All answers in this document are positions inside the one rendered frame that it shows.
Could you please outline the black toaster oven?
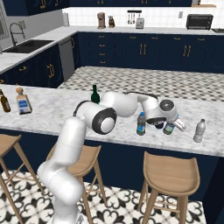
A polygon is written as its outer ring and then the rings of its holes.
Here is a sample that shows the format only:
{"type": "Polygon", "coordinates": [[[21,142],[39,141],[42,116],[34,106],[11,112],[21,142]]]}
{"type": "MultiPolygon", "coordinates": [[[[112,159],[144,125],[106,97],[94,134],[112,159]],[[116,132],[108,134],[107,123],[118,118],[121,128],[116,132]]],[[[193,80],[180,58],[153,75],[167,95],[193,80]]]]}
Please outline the black toaster oven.
{"type": "Polygon", "coordinates": [[[189,14],[186,20],[187,30],[210,30],[214,16],[211,14],[189,14]]]}

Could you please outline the clear plastic bottle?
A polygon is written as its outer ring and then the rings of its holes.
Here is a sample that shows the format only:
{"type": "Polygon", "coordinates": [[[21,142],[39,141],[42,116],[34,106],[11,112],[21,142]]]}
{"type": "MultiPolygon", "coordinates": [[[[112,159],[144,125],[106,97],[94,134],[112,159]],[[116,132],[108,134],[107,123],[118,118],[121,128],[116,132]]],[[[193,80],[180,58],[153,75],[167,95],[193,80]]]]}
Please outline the clear plastic bottle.
{"type": "Polygon", "coordinates": [[[206,130],[206,122],[204,119],[201,119],[200,122],[196,126],[195,134],[193,136],[193,141],[196,143],[200,143],[202,141],[205,130],[206,130]]]}

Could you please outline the white paper towel roll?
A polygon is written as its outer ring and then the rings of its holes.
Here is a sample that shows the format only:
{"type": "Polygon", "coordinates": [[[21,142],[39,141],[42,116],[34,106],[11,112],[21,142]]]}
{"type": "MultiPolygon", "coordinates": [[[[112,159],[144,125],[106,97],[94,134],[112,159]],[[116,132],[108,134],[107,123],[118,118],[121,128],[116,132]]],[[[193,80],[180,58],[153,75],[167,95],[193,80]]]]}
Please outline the white paper towel roll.
{"type": "Polygon", "coordinates": [[[64,26],[68,27],[70,25],[68,13],[62,13],[62,16],[63,16],[64,26]]]}

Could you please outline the window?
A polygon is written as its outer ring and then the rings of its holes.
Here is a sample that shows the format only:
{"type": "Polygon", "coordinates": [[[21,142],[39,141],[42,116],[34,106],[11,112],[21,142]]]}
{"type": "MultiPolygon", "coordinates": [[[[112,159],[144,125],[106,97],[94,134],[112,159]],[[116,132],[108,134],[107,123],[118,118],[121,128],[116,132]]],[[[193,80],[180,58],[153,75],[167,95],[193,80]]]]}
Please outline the window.
{"type": "Polygon", "coordinates": [[[4,7],[0,4],[0,40],[7,39],[9,31],[6,23],[6,14],[4,7]]]}

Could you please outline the wooden bar stool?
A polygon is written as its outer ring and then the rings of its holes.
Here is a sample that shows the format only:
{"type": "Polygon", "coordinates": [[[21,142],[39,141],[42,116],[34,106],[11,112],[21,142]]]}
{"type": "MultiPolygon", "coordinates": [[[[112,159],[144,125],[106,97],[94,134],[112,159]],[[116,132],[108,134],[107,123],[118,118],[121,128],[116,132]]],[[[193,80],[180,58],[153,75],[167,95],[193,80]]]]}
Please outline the wooden bar stool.
{"type": "Polygon", "coordinates": [[[158,156],[146,151],[143,155],[143,177],[143,188],[137,206],[137,210],[140,210],[146,198],[146,211],[142,224],[147,224],[152,209],[174,212],[179,224],[185,224],[188,197],[193,195],[200,186],[197,159],[158,156]],[[157,201],[160,193],[176,197],[177,208],[155,206],[160,204],[160,201],[157,201]]]}
{"type": "Polygon", "coordinates": [[[99,193],[102,194],[104,205],[107,205],[107,199],[103,188],[102,175],[100,167],[98,164],[98,155],[101,150],[101,146],[86,146],[82,147],[80,154],[80,159],[76,164],[68,167],[68,171],[74,175],[81,183],[84,183],[83,178],[94,169],[95,176],[94,180],[89,188],[84,189],[82,194],[82,199],[86,209],[87,220],[89,224],[93,224],[91,213],[88,205],[88,195],[94,191],[93,185],[96,180],[98,180],[98,185],[100,187],[99,193]]]}
{"type": "Polygon", "coordinates": [[[15,206],[15,203],[13,202],[13,199],[10,195],[10,192],[7,188],[7,184],[11,183],[11,185],[13,186],[12,183],[12,179],[15,178],[17,176],[17,173],[21,170],[21,168],[23,166],[25,166],[27,168],[27,170],[29,171],[29,173],[32,176],[32,180],[34,180],[36,182],[36,184],[38,185],[39,189],[41,190],[41,192],[43,192],[43,188],[34,172],[34,170],[32,169],[26,155],[24,154],[20,144],[19,144],[19,140],[22,138],[21,135],[19,136],[10,136],[10,135],[5,135],[5,134],[0,134],[0,165],[3,168],[3,171],[5,172],[6,176],[7,176],[7,181],[4,181],[2,178],[2,175],[0,174],[0,186],[3,189],[3,192],[5,193],[8,201],[10,202],[10,205],[15,213],[15,215],[17,216],[17,219],[19,221],[20,224],[24,224],[20,214],[18,212],[17,207],[15,206]],[[10,175],[8,173],[8,170],[6,168],[6,165],[4,163],[3,157],[12,149],[14,148],[15,151],[17,152],[17,154],[20,156],[21,160],[23,161],[23,163],[17,168],[17,170],[15,171],[14,174],[10,175]]]}

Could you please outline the brown coffee machine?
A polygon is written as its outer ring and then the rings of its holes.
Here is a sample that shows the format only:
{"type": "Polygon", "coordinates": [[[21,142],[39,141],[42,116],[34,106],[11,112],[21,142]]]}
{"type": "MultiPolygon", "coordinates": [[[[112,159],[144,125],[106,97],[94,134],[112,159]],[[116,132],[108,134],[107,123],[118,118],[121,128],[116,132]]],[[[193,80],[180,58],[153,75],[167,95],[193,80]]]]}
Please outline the brown coffee machine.
{"type": "Polygon", "coordinates": [[[97,14],[98,18],[98,29],[104,29],[106,27],[105,25],[105,13],[104,12],[99,12],[97,14]]]}

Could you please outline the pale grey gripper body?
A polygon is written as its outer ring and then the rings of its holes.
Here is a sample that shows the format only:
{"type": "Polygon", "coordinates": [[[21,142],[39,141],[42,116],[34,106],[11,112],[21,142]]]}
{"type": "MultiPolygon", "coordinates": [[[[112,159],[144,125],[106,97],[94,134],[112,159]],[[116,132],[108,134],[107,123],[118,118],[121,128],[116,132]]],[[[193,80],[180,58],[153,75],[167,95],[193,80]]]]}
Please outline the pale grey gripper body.
{"type": "Polygon", "coordinates": [[[173,124],[182,132],[186,130],[186,125],[179,118],[173,124]]]}

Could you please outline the navy kitchen island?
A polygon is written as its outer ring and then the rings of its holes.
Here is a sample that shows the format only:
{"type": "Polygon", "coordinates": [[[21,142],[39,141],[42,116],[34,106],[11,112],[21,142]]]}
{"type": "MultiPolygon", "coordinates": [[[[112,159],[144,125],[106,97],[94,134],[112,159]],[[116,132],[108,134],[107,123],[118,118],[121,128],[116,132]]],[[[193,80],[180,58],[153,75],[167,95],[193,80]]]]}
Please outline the navy kitchen island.
{"type": "MultiPolygon", "coordinates": [[[[0,134],[22,135],[19,144],[35,172],[46,160],[58,139],[58,136],[8,129],[0,129],[0,134]]],[[[105,186],[118,186],[138,191],[142,190],[144,182],[145,151],[160,156],[196,158],[199,166],[200,185],[198,191],[189,199],[202,201],[206,224],[224,224],[224,157],[90,140],[85,140],[84,144],[88,146],[101,145],[99,166],[105,186]]]]}

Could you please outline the dark tap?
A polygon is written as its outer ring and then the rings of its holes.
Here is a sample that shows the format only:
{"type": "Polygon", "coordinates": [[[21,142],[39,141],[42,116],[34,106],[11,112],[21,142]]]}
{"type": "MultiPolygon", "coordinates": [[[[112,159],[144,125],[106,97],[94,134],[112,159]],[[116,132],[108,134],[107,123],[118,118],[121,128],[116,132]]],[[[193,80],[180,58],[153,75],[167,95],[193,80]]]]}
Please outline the dark tap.
{"type": "Polygon", "coordinates": [[[25,33],[24,33],[24,29],[22,28],[22,26],[20,24],[18,24],[18,23],[11,23],[10,24],[10,36],[11,36],[12,44],[14,46],[16,46],[16,44],[17,44],[17,41],[16,41],[14,36],[15,35],[20,35],[20,34],[23,36],[23,39],[25,39],[25,33]],[[13,25],[16,25],[20,29],[20,32],[14,32],[12,30],[12,26],[13,25]]]}

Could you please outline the green plastic bottle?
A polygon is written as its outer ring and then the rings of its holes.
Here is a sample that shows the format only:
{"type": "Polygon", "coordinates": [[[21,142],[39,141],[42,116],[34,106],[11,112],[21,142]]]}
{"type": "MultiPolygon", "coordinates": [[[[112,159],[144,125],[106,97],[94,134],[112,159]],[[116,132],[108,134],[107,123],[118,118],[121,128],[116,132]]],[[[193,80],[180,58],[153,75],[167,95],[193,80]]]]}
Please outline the green plastic bottle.
{"type": "Polygon", "coordinates": [[[166,134],[166,135],[170,135],[173,130],[175,128],[175,125],[172,124],[172,123],[167,123],[164,128],[163,128],[163,132],[166,134]]]}

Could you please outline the grey dishwasher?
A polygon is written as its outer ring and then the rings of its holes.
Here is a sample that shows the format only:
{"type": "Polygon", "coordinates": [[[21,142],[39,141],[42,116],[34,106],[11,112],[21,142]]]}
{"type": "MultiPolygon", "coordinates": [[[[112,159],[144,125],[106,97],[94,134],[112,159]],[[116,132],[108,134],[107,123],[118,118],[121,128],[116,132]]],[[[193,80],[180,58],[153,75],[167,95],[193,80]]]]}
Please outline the grey dishwasher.
{"type": "Polygon", "coordinates": [[[70,38],[59,42],[59,53],[64,81],[67,81],[74,74],[74,56],[70,38]]]}

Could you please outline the dark green glass bottle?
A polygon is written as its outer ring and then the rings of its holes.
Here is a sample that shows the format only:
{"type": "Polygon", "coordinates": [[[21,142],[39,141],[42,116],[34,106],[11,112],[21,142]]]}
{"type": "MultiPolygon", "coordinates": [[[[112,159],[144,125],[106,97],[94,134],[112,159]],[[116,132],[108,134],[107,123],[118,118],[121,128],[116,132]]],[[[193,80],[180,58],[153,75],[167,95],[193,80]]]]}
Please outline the dark green glass bottle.
{"type": "Polygon", "coordinates": [[[91,101],[94,102],[94,103],[99,103],[100,102],[100,96],[97,93],[96,85],[93,85],[93,93],[91,95],[91,101]]]}

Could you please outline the navy lower cupboards with sink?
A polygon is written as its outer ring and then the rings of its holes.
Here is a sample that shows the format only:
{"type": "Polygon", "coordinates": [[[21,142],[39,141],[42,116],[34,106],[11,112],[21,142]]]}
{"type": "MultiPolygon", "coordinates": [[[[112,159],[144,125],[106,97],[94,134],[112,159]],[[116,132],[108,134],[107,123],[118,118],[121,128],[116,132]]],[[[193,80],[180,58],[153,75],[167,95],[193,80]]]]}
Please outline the navy lower cupboards with sink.
{"type": "Polygon", "coordinates": [[[0,74],[0,84],[57,88],[63,81],[57,45],[0,74]]]}

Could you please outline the blue plastic bottle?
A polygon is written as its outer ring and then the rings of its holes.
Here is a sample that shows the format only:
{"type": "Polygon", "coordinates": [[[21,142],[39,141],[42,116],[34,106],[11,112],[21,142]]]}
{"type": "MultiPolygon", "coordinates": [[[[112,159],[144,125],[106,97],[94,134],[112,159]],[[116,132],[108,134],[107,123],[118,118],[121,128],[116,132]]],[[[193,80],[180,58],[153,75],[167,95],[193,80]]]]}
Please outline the blue plastic bottle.
{"type": "Polygon", "coordinates": [[[144,117],[144,112],[141,112],[137,118],[137,127],[136,127],[136,133],[139,136],[142,136],[145,134],[145,125],[146,125],[146,120],[144,117]]]}

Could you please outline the black sink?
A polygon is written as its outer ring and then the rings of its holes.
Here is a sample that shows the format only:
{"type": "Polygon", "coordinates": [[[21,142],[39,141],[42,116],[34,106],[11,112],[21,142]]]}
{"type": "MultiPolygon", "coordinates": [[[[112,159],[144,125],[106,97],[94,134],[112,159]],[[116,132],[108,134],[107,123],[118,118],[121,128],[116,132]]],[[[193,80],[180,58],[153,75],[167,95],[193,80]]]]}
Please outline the black sink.
{"type": "Polygon", "coordinates": [[[25,41],[22,44],[3,50],[3,52],[4,53],[32,53],[33,51],[38,50],[40,47],[43,47],[50,43],[52,43],[51,40],[31,39],[31,40],[25,41]]]}

